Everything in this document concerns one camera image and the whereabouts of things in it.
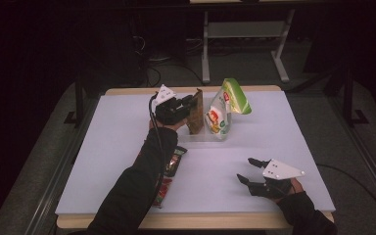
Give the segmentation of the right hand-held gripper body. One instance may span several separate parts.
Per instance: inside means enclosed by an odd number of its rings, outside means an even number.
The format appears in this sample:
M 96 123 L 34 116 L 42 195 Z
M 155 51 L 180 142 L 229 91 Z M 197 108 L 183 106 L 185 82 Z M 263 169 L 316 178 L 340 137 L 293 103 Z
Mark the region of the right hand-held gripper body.
M 284 164 L 277 160 L 270 160 L 266 168 L 263 168 L 263 183 L 252 182 L 248 187 L 252 196 L 265 198 L 283 198 L 291 188 L 291 178 L 304 176 L 306 173 L 298 168 Z

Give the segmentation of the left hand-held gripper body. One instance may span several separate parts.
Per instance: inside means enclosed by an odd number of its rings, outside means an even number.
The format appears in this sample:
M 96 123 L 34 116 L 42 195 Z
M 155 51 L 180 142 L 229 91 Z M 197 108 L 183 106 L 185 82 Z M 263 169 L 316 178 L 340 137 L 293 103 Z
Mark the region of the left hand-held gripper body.
M 173 90 L 162 85 L 151 102 L 151 107 L 155 109 L 156 120 L 166 125 L 173 125 L 187 118 L 190 113 L 184 113 L 183 107 L 190 104 L 184 104 L 183 98 L 177 98 Z

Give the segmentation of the gold brown snack packet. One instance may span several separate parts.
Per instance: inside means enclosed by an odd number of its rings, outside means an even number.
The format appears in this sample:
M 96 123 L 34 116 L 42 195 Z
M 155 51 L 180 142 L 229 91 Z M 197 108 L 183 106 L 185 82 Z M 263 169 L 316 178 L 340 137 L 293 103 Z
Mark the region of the gold brown snack packet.
M 187 126 L 191 135 L 198 134 L 203 128 L 203 91 L 197 89 L 193 96 L 190 115 L 187 118 Z

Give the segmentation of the white and green starch bag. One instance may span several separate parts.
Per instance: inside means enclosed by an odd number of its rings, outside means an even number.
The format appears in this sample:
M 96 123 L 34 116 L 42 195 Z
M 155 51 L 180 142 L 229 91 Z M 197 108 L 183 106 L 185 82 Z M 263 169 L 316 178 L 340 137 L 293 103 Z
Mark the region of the white and green starch bag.
M 235 78 L 225 78 L 205 112 L 205 121 L 210 132 L 224 140 L 231 128 L 231 114 L 248 115 L 252 112 L 250 103 Z

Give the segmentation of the clear plastic container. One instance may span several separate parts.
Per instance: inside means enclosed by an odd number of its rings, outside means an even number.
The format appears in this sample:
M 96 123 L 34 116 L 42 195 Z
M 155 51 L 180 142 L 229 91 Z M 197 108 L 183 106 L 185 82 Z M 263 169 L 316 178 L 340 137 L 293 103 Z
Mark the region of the clear plastic container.
M 205 97 L 203 99 L 203 111 L 200 115 L 200 124 L 202 125 L 202 127 L 197 134 L 191 134 L 187 125 L 184 125 L 183 127 L 178 129 L 177 133 L 180 143 L 223 142 L 227 138 L 228 132 L 230 131 L 230 128 L 232 126 L 232 116 L 230 114 L 227 115 L 227 120 L 224 126 L 225 133 L 216 134 L 212 132 L 210 127 L 208 126 L 208 117 L 206 115 L 206 112 L 209 110 L 211 103 L 212 97 Z

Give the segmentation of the person's left hand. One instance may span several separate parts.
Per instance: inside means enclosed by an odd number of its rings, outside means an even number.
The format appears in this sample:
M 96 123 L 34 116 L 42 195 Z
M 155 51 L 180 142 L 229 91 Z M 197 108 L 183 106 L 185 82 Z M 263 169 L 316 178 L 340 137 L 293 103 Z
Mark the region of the person's left hand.
M 176 124 L 173 124 L 173 125 L 166 125 L 166 124 L 163 124 L 159 121 L 155 121 L 155 122 L 152 122 L 151 120 L 149 121 L 149 129 L 153 128 L 153 127 L 162 127 L 162 128 L 168 128 L 168 129 L 171 129 L 171 130 L 174 130 L 174 131 L 177 131 L 180 127 L 184 126 L 185 124 L 187 123 L 187 119 L 183 119 L 181 120 L 180 122 L 176 123 Z

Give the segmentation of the person's right hand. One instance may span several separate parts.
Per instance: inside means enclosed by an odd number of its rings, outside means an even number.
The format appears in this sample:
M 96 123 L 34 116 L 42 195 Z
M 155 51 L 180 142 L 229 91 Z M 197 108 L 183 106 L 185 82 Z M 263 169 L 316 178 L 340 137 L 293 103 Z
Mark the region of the person's right hand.
M 285 196 L 301 193 L 304 191 L 303 185 L 296 178 L 291 178 L 290 182 L 291 182 L 291 188 L 285 194 Z

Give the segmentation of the black snack packet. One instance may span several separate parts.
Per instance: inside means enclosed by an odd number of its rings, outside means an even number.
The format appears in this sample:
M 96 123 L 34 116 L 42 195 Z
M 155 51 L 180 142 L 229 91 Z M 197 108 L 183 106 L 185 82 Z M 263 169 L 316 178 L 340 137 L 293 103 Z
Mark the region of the black snack packet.
M 188 150 L 183 147 L 180 147 L 180 146 L 175 147 L 173 155 L 169 163 L 165 167 L 164 175 L 166 177 L 173 177 L 176 174 L 179 164 L 181 162 L 181 159 L 183 155 L 186 154 L 187 152 Z

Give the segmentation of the red snack packet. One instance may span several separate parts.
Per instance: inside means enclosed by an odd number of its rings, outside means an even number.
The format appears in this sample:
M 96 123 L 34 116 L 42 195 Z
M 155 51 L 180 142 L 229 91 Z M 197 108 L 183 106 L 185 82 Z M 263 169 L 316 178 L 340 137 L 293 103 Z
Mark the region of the red snack packet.
M 162 203 L 163 203 L 163 201 L 166 197 L 166 194 L 169 190 L 169 187 L 170 187 L 172 181 L 173 181 L 173 179 L 169 178 L 169 177 L 165 177 L 163 179 L 160 190 L 159 190 L 154 202 L 152 203 L 153 207 L 160 208 L 162 206 Z

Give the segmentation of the white metal stand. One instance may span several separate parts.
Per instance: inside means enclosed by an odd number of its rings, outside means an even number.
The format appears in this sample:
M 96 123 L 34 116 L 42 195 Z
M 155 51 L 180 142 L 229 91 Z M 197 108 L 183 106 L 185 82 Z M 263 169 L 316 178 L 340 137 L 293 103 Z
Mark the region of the white metal stand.
M 211 82 L 209 62 L 209 40 L 217 38 L 278 38 L 279 44 L 271 52 L 272 61 L 277 69 L 280 80 L 288 83 L 290 78 L 281 60 L 282 52 L 292 26 L 295 10 L 289 10 L 284 21 L 270 22 L 223 22 L 209 21 L 209 13 L 204 13 L 202 82 Z

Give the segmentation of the black metal stand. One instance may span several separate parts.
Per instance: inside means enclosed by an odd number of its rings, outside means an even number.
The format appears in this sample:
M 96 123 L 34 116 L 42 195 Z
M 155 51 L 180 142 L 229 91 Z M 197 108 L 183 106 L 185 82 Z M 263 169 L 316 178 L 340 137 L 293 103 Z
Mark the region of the black metal stand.
M 344 66 L 343 117 L 349 127 L 368 123 L 362 110 L 353 109 L 353 75 L 349 66 Z
M 65 123 L 73 124 L 74 127 L 79 127 L 84 117 L 83 93 L 82 79 L 78 76 L 74 83 L 75 111 L 69 112 L 65 118 Z

